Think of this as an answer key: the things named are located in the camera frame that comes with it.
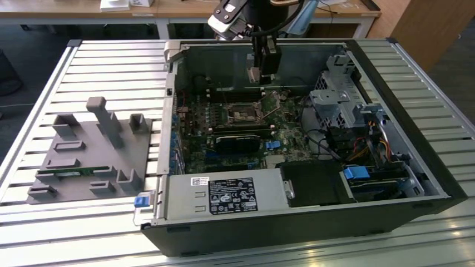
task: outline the black computer case side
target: black computer case side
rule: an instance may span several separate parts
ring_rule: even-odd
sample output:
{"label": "black computer case side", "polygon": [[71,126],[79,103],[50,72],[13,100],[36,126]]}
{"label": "black computer case side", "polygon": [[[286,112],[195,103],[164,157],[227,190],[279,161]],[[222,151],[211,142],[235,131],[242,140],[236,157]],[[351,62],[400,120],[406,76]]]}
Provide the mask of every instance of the black computer case side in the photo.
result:
{"label": "black computer case side", "polygon": [[[384,100],[422,160],[448,197],[374,203],[370,206],[335,208],[306,213],[220,219],[187,224],[142,225],[142,232],[166,256],[191,256],[250,249],[263,246],[310,242],[323,239],[364,236],[392,231],[415,218],[436,214],[467,199],[467,195],[440,160],[423,133],[396,99],[355,40],[282,40],[284,43],[343,42],[359,62],[362,70]],[[191,41],[206,44],[208,41]]]}
{"label": "black computer case side", "polygon": [[424,200],[168,226],[144,224],[142,232],[166,256],[192,256],[219,251],[382,234],[415,218],[434,213],[438,209],[451,205],[454,201],[455,199]]}

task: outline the power supply label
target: power supply label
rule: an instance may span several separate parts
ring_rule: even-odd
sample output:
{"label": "power supply label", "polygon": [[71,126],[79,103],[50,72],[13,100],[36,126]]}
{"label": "power supply label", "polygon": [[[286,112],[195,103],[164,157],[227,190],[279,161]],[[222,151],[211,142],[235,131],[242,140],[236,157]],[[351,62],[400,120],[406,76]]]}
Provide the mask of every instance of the power supply label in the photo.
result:
{"label": "power supply label", "polygon": [[208,181],[212,215],[258,211],[252,178]]}

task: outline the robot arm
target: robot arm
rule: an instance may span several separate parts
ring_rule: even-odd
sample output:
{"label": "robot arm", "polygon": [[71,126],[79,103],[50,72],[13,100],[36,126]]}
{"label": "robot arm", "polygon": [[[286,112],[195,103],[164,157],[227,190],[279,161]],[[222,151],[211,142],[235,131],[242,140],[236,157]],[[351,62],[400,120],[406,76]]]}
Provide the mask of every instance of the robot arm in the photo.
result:
{"label": "robot arm", "polygon": [[[223,0],[210,17],[208,24],[219,36],[231,41],[250,37],[254,58],[248,58],[251,82],[271,83],[279,70],[280,48],[276,45],[278,31],[296,18],[304,0]],[[288,17],[288,6],[299,4]]]}

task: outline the blue tab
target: blue tab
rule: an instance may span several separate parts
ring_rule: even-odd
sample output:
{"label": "blue tab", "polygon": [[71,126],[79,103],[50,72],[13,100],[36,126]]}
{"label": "blue tab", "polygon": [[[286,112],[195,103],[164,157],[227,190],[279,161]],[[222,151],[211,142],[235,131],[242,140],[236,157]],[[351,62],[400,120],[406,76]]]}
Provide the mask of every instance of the blue tab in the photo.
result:
{"label": "blue tab", "polygon": [[343,171],[347,180],[351,179],[368,179],[370,174],[364,166],[351,166]]}
{"label": "blue tab", "polygon": [[266,149],[278,149],[280,147],[280,141],[266,142]]}
{"label": "blue tab", "polygon": [[150,206],[150,197],[148,196],[138,196],[134,201],[135,207],[148,207]]}

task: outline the blue handle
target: blue handle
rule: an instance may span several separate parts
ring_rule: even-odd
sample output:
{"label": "blue handle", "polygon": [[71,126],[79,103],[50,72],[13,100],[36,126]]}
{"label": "blue handle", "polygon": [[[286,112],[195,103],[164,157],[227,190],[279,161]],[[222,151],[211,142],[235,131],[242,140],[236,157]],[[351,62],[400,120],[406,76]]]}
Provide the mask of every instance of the blue handle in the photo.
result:
{"label": "blue handle", "polygon": [[319,5],[319,0],[310,0],[307,2],[291,26],[288,27],[287,33],[295,35],[302,35],[306,33],[318,5]]}

